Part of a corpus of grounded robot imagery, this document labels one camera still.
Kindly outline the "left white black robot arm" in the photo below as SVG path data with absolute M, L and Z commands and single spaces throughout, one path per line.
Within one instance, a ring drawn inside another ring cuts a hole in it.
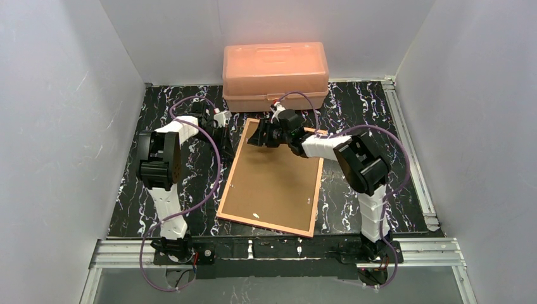
M 190 138 L 208 142 L 219 165 L 234 158 L 228 132 L 231 116 L 229 110 L 201 110 L 139 133 L 136 175 L 153 199 L 161 237 L 175 241 L 184 238 L 188 230 L 178 192 L 182 144 Z

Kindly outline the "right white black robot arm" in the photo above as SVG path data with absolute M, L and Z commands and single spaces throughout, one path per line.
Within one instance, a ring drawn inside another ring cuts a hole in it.
M 357 125 L 333 135 L 307 130 L 293 110 L 277 110 L 260 120 L 248 144 L 277 148 L 285 144 L 302 158 L 336 161 L 348 185 L 357 192 L 362 218 L 361 234 L 368 241 L 385 241 L 389 234 L 386 195 L 389 161 L 370 138 L 368 125 Z

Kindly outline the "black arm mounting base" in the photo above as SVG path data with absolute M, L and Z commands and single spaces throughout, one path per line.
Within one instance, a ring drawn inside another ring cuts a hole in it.
M 150 243 L 156 265 L 191 265 L 198 279 L 227 277 L 335 277 L 382 284 L 389 266 L 403 263 L 391 236 L 371 243 L 360 234 L 164 238 Z

